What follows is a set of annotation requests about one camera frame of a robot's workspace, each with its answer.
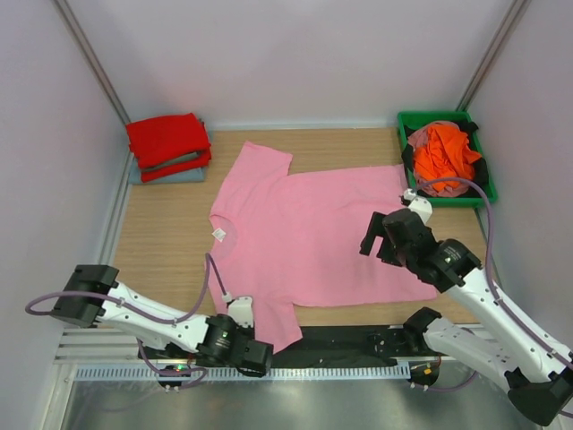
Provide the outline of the pink t shirt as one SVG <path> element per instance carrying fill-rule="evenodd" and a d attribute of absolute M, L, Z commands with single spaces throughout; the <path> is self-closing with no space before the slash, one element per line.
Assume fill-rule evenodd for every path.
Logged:
<path fill-rule="evenodd" d="M 292 155 L 246 142 L 219 189 L 210 223 L 219 277 L 210 291 L 252 299 L 257 340 L 281 351 L 302 337 L 295 309 L 432 300 L 436 289 L 360 244 L 374 212 L 401 208 L 399 166 L 293 174 Z"/>

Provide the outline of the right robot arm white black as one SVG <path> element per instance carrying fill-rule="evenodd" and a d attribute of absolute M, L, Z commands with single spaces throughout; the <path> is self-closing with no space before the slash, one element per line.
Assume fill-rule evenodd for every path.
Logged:
<path fill-rule="evenodd" d="M 524 417 L 548 426 L 572 399 L 572 351 L 528 317 L 489 279 L 480 259 L 456 239 L 437 240 L 410 209 L 374 212 L 360 253 L 381 238 L 378 258 L 403 267 L 470 310 L 495 344 L 423 307 L 404 324 L 407 350 L 455 358 L 502 389 Z"/>

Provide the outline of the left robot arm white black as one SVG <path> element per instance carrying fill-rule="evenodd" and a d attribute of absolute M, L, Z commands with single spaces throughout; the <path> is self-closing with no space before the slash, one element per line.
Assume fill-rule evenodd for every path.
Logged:
<path fill-rule="evenodd" d="M 185 314 L 128 288 L 118 273 L 107 265 L 78 265 L 48 314 L 82 328 L 110 325 L 172 358 L 188 352 L 248 376 L 269 371 L 273 346 L 254 338 L 251 297 L 225 293 L 223 314 Z"/>

